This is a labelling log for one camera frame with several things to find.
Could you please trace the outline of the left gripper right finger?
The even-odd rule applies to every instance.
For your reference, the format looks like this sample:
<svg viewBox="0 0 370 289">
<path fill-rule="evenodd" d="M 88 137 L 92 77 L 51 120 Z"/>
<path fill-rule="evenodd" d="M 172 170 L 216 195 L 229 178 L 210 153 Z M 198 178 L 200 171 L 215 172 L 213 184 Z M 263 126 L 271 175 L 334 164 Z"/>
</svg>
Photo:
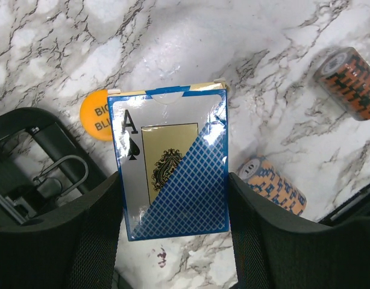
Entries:
<svg viewBox="0 0 370 289">
<path fill-rule="evenodd" d="M 370 216 L 326 226 L 228 177 L 237 288 L 370 288 Z"/>
</svg>

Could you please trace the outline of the peach blue poker chip stack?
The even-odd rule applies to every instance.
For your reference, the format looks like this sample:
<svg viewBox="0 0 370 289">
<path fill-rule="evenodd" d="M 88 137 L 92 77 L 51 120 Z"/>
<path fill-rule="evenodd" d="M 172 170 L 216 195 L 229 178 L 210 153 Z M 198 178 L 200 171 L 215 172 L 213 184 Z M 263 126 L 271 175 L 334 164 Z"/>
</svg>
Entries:
<svg viewBox="0 0 370 289">
<path fill-rule="evenodd" d="M 251 156 L 239 167 L 238 175 L 254 192 L 279 207 L 297 216 L 304 212 L 307 205 L 304 194 L 264 156 Z"/>
</svg>

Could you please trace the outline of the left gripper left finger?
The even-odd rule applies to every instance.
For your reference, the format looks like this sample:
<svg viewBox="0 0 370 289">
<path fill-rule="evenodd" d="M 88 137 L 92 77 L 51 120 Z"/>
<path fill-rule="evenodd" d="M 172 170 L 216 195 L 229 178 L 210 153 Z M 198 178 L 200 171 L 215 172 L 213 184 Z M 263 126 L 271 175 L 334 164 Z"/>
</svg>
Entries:
<svg viewBox="0 0 370 289">
<path fill-rule="evenodd" d="M 62 207 L 0 228 L 0 288 L 111 288 L 122 216 L 114 173 Z"/>
</svg>

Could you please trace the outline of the blue playing card deck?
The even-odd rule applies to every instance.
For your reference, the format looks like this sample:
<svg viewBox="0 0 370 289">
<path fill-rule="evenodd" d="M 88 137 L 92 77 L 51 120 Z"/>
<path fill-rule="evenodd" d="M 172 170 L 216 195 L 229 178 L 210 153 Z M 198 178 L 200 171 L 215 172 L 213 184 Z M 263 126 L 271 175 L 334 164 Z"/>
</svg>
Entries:
<svg viewBox="0 0 370 289">
<path fill-rule="evenodd" d="M 229 228 L 223 80 L 107 92 L 130 241 Z"/>
</svg>

